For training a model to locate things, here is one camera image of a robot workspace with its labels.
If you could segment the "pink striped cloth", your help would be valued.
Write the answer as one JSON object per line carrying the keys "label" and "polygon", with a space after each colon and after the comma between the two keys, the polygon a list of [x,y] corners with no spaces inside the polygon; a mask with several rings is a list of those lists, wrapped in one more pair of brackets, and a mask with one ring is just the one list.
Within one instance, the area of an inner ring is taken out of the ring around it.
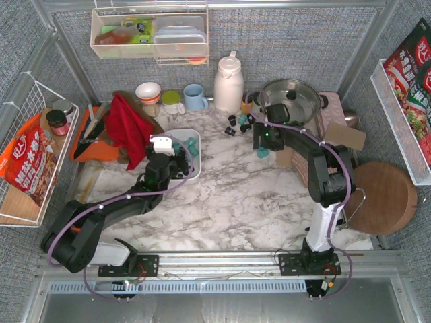
{"label": "pink striped cloth", "polygon": [[305,188],[308,188],[308,161],[297,151],[292,153],[292,167],[298,173]]}

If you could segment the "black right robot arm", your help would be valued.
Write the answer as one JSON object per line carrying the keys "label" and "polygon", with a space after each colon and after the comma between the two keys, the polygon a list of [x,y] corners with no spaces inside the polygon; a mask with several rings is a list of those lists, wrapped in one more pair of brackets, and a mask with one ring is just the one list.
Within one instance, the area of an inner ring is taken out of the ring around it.
{"label": "black right robot arm", "polygon": [[317,139],[303,127],[287,124],[287,109],[282,104],[269,107],[265,118],[255,120],[253,147],[277,151],[289,147],[308,162],[308,192],[315,207],[310,229],[304,239],[301,256],[304,266],[317,260],[331,260],[337,248],[332,243],[336,222],[355,191],[354,172],[349,149],[332,146]]}

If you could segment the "white storage basket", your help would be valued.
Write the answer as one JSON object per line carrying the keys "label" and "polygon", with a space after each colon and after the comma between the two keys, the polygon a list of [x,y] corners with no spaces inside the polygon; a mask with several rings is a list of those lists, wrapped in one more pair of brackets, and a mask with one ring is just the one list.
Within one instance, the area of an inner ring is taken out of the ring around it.
{"label": "white storage basket", "polygon": [[[199,181],[199,177],[201,175],[201,135],[194,129],[172,129],[166,132],[166,134],[169,134],[173,137],[173,141],[182,141],[184,144],[185,151],[179,151],[178,153],[175,153],[176,156],[186,157],[187,161],[187,169],[189,170],[190,164],[193,163],[193,169],[192,172],[189,172],[189,178],[185,182],[185,185],[192,185],[196,184]],[[193,137],[196,139],[196,148],[199,150],[198,156],[193,156],[190,154],[187,146],[185,145],[185,141],[189,138]]]}

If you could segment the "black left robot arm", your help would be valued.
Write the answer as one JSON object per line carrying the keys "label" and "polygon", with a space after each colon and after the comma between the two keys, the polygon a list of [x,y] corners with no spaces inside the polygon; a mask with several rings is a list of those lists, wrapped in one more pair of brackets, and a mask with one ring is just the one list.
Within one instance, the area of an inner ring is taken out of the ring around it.
{"label": "black left robot arm", "polygon": [[94,264],[131,275],[138,269],[138,251],[122,239],[103,244],[102,232],[128,217],[155,209],[172,191],[171,179],[192,171],[193,155],[185,149],[173,156],[151,153],[145,172],[126,193],[98,203],[69,201],[42,239],[41,248],[50,255],[50,264],[64,266],[71,273]]}

